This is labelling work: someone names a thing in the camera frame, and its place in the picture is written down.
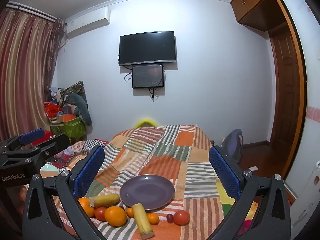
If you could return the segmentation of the large orange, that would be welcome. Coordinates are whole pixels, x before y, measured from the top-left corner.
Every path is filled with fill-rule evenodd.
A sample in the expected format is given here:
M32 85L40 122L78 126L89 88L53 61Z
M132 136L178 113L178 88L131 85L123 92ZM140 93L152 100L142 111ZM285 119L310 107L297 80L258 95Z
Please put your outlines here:
M118 206L111 206L105 210L105 219L110 226L120 227L127 221L127 215L123 208Z
M84 209L88 217L90 218L94 217L94 207L91 206L88 198L86 197L79 198L78 202L80 203L80 205L82 206L82 208Z

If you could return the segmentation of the red tomato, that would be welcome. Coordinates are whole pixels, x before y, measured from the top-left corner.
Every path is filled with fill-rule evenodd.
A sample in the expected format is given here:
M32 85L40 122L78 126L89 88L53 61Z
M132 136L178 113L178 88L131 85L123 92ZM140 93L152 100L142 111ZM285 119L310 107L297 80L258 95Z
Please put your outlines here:
M94 216L97 220L105 222L106 218L105 218L105 211L106 211L106 207L101 206L101 207L97 207L94 210Z
M174 214L174 223L179 226L184 226L189 223L190 215L187 211L179 210Z

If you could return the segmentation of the yellow corn cob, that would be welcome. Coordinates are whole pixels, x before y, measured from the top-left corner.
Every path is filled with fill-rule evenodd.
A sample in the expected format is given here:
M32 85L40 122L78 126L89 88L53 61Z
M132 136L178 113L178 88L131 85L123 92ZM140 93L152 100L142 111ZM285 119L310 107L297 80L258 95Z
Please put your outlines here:
M112 206L120 202L120 196L116 193L99 195L88 198L90 206L93 208Z
M151 224L147 218L146 211L142 204L132 205L133 215L141 236L141 239L150 239L155 236Z

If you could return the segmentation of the small mandarin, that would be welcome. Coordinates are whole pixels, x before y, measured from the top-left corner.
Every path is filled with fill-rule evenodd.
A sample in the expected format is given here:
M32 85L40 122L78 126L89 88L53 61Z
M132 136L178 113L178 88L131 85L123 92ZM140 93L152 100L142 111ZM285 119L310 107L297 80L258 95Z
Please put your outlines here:
M132 209L131 207L128 207L128 208L126 209L126 215L127 215L127 217L129 217L129 218L134 218L133 209Z
M159 223L159 216L156 213L147 213L146 215L151 225L157 225Z

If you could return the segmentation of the yellow corn cob front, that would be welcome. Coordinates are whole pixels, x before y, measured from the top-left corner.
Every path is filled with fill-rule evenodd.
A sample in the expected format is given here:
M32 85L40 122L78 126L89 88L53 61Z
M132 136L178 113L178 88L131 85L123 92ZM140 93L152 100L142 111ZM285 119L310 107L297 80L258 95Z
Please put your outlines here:
M141 239L150 239L155 236L151 224L147 218L146 211L142 204L132 205L133 215L141 236Z

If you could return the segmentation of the green storage box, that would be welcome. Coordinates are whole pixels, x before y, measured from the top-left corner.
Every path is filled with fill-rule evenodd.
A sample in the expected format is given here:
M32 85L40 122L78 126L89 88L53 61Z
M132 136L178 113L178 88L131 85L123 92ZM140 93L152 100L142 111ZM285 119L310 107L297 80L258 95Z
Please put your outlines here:
M67 122L50 124L50 130L53 135L65 134L69 139L80 140L81 137L86 135L85 124L80 118L75 118Z

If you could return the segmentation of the purple backpack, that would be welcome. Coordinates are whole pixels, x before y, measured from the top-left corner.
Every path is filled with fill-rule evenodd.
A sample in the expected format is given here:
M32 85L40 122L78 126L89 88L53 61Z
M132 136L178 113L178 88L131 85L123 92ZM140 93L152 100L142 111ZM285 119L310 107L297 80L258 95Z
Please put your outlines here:
M221 148L230 159L239 163L242 158L243 145L244 139L242 131L241 129L235 129L225 137Z

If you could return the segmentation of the striped red curtain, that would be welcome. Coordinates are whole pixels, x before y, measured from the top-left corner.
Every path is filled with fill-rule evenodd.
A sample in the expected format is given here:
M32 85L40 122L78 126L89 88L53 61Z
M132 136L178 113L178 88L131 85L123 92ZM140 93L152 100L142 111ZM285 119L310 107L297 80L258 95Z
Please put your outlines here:
M1 140L48 129L50 97L65 23L19 10L1 12Z

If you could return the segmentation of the striped patchwork blanket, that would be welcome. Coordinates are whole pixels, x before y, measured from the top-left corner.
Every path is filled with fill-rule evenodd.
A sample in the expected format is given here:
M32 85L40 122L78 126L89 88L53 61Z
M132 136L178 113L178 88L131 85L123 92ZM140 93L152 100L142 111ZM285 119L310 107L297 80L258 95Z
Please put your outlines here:
M141 127L71 170L33 175L24 239L237 239L257 182L197 127Z

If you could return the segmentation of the purple round plate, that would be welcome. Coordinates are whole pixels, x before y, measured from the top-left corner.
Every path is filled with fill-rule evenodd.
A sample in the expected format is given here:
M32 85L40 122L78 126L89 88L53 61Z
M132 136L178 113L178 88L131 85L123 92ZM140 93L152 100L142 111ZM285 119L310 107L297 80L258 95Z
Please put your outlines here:
M140 203L149 211L170 203L174 199L175 188L167 178L149 174L129 179L120 188L119 195L126 206Z

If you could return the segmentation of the white air conditioner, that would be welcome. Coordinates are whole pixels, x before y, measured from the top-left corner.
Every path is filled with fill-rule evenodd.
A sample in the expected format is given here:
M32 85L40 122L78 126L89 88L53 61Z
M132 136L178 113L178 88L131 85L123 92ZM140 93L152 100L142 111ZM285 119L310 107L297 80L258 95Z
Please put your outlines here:
M108 7L103 7L67 23L67 38L74 38L89 31L107 26L110 24L111 11Z

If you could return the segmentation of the wall mounted black television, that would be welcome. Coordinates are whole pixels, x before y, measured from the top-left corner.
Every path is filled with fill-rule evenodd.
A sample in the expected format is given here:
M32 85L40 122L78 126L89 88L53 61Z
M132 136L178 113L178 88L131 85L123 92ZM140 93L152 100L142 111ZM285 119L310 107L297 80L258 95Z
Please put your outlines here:
M173 31L153 31L124 35L119 38L119 64L176 62Z

